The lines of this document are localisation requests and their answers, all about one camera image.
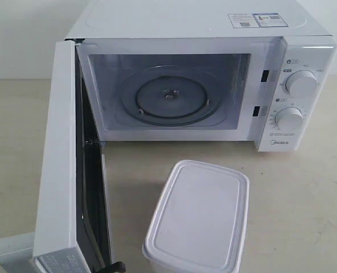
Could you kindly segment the warning label sticker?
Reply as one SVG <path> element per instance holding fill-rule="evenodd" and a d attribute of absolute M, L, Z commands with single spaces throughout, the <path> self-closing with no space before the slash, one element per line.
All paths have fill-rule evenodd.
<path fill-rule="evenodd" d="M 233 28 L 288 27 L 278 13 L 228 14 Z"/>

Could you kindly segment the white Midea microwave body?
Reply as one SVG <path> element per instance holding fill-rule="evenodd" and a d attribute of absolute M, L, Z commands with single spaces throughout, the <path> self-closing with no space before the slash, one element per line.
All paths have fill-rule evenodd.
<path fill-rule="evenodd" d="M 278 13 L 288 27 L 233 28 L 228 14 Z M 210 117 L 191 125 L 154 126 L 120 105 L 109 141 L 250 141 L 258 151 L 296 150 L 334 59 L 337 42 L 297 1 L 92 1 L 66 39 L 97 39 L 116 61 L 120 82 L 147 68 L 177 65 L 214 75 L 223 94 Z M 295 72 L 319 82 L 307 97 L 285 89 Z M 302 126 L 280 130 L 282 109 L 301 111 Z"/>

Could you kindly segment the white lidded plastic container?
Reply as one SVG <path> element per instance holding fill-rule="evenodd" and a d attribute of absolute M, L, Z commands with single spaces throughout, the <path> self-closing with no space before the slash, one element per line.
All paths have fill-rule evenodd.
<path fill-rule="evenodd" d="M 195 160 L 172 168 L 142 253 L 154 272 L 239 272 L 250 181 L 237 170 Z"/>

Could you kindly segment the lower white timer knob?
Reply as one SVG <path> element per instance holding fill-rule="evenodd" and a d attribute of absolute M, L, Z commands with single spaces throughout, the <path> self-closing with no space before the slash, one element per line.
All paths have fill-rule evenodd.
<path fill-rule="evenodd" d="M 302 126 L 303 116 L 299 109 L 288 107 L 279 111 L 274 119 L 280 130 L 295 130 Z"/>

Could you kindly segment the glass turntable plate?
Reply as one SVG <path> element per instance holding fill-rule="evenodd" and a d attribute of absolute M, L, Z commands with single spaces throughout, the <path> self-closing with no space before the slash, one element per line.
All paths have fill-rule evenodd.
<path fill-rule="evenodd" d="M 120 82 L 117 93 L 128 115 L 163 127 L 200 122 L 217 111 L 223 97 L 214 75 L 177 65 L 136 72 Z"/>

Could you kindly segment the upper white control knob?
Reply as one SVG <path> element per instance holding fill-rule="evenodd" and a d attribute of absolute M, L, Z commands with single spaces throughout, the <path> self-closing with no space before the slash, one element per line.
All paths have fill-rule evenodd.
<path fill-rule="evenodd" d="M 285 89 L 292 97 L 307 97 L 317 91 L 319 82 L 308 70 L 290 75 L 285 82 Z"/>

